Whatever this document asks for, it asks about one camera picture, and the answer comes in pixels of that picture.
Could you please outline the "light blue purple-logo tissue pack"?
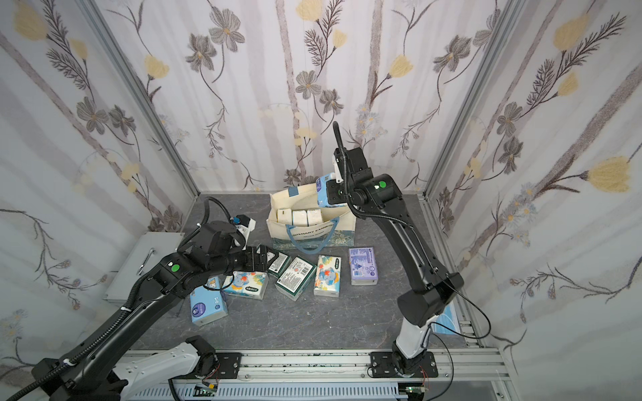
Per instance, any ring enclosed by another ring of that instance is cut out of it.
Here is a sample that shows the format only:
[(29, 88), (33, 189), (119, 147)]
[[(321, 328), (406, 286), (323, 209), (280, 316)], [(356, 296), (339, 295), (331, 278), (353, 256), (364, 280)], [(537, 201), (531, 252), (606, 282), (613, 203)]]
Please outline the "light blue purple-logo tissue pack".
[(328, 196), (328, 182), (334, 180), (336, 174), (329, 173), (323, 175), (316, 180), (316, 190), (317, 190), (317, 204), (320, 208), (334, 208), (337, 205), (333, 205), (329, 202)]

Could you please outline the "green white tissue pack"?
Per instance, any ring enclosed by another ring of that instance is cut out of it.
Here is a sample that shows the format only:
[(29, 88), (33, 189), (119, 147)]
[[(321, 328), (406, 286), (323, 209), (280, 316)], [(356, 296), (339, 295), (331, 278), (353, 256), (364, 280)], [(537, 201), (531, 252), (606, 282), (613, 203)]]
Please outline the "green white tissue pack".
[(323, 214), (320, 209), (309, 209), (306, 214), (309, 227), (324, 223)]
[(315, 269), (316, 265), (294, 257), (277, 280), (276, 289), (288, 299), (297, 301), (311, 282)]
[(269, 259), (269, 265), (267, 265), (267, 274), (277, 278), (281, 277), (292, 257), (283, 252), (269, 252), (269, 256), (271, 258)]

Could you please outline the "green white tissue pack back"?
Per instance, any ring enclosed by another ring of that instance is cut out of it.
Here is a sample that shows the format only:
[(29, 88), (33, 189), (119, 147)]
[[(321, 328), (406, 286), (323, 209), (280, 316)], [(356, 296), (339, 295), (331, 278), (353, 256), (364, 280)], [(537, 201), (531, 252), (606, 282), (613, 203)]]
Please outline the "green white tissue pack back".
[(277, 278), (281, 277), (292, 257), (283, 252), (269, 252), (269, 256), (271, 258), (269, 259), (269, 265), (267, 265), (267, 274)]

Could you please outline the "light blue tissue pack front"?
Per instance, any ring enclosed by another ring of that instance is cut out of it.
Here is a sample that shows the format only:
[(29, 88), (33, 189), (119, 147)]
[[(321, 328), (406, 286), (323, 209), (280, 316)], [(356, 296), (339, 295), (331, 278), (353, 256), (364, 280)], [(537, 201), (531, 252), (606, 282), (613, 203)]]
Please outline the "light blue tissue pack front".
[(292, 223), (296, 227), (307, 227), (309, 225), (309, 220), (306, 210), (293, 210)]

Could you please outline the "green white tissue pack front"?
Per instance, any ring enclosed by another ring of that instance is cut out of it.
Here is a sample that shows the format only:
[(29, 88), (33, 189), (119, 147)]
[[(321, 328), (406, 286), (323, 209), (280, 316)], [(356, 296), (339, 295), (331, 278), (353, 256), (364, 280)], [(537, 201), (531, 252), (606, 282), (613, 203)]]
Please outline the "green white tissue pack front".
[(311, 282), (315, 269), (316, 265), (294, 257), (277, 280), (276, 289), (288, 299), (297, 301)]

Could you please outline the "cream canvas tote bag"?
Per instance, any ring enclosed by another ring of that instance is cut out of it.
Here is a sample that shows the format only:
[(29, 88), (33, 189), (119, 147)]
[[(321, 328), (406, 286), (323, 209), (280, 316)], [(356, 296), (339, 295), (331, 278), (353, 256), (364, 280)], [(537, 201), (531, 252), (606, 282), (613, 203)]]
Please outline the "cream canvas tote bag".
[(289, 187), (270, 196), (267, 228), (278, 251), (314, 255), (326, 247), (354, 245), (356, 217), (349, 207), (322, 207), (314, 184)]

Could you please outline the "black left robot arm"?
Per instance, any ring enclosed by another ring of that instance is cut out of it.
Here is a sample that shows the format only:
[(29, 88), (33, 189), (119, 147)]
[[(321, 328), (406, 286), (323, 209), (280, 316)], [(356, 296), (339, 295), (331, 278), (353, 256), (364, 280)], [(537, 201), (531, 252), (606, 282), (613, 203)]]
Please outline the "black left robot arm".
[(117, 312), (71, 352), (41, 360), (33, 368), (34, 381), (11, 398), (40, 389), (52, 400), (119, 400), (131, 381), (115, 372), (117, 363), (166, 312), (212, 277), (266, 271), (266, 248), (247, 243), (255, 221), (227, 209), (223, 220), (211, 221), (212, 204), (221, 202), (206, 197), (200, 224), (135, 280)]

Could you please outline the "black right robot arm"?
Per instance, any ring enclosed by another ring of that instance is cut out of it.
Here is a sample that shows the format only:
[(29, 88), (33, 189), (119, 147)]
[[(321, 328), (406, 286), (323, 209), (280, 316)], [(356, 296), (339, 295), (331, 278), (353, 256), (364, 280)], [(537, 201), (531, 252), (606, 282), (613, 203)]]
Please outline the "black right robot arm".
[(429, 249), (416, 228), (401, 189), (387, 174), (375, 176), (363, 150), (344, 147), (338, 122), (332, 123), (337, 148), (334, 166), (337, 179), (329, 185), (327, 197), (332, 205), (346, 204), (360, 219), (371, 219), (385, 234), (406, 273), (411, 290), (397, 299), (403, 316), (400, 334), (393, 342), (390, 364), (371, 362), (373, 374), (411, 377), (426, 366), (427, 344), (432, 326), (446, 306), (459, 296), (478, 312), (482, 309), (464, 296), (464, 280), (450, 273)]

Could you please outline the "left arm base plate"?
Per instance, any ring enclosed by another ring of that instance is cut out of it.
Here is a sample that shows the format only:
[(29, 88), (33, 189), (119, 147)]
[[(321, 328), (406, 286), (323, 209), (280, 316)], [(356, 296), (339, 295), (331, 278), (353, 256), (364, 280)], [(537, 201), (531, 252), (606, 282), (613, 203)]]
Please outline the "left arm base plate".
[(237, 379), (242, 362), (242, 353), (216, 353), (215, 366), (209, 379)]

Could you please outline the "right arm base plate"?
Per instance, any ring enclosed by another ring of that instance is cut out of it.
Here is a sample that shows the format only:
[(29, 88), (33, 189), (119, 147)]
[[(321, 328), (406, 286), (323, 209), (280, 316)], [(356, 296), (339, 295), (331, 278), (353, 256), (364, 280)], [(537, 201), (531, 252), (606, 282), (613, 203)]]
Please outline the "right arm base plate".
[(423, 352), (413, 359), (405, 359), (397, 351), (379, 351), (369, 354), (369, 376), (373, 379), (419, 378), (439, 376), (433, 353)]

